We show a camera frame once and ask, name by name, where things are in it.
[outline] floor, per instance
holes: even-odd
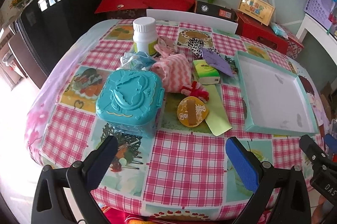
[[[41,166],[29,156],[23,142],[26,114],[39,89],[23,79],[12,91],[0,81],[0,191],[21,224],[29,224],[33,197]],[[81,214],[69,189],[66,195],[75,218]],[[310,191],[311,210],[318,204],[319,193]]]

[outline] teal plastic box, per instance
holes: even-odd
[[[235,64],[245,131],[297,137],[319,133],[308,96],[296,74],[242,51],[236,52]]]
[[[157,74],[120,69],[107,78],[96,102],[96,114],[117,131],[153,137],[164,94]]]

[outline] screw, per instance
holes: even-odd
[[[72,166],[75,167],[75,168],[78,168],[78,167],[80,167],[81,165],[82,165],[82,162],[81,162],[80,160],[75,161],[75,162],[72,164]]]
[[[268,162],[268,161],[264,161],[264,162],[262,162],[262,166],[264,167],[264,168],[270,168],[272,165],[270,164],[270,162]]]
[[[47,172],[48,170],[51,170],[51,169],[52,169],[52,167],[50,165],[46,165],[42,168],[42,171]]]
[[[301,167],[300,167],[299,165],[295,165],[294,169],[295,169],[295,171],[297,171],[297,172],[301,171]]]

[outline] perforated purple plastic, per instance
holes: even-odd
[[[328,30],[332,25],[328,18],[333,4],[332,0],[308,0],[304,11]]]

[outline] jar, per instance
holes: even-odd
[[[152,17],[141,17],[134,20],[134,51],[144,51],[155,56],[154,45],[158,43],[156,20]]]

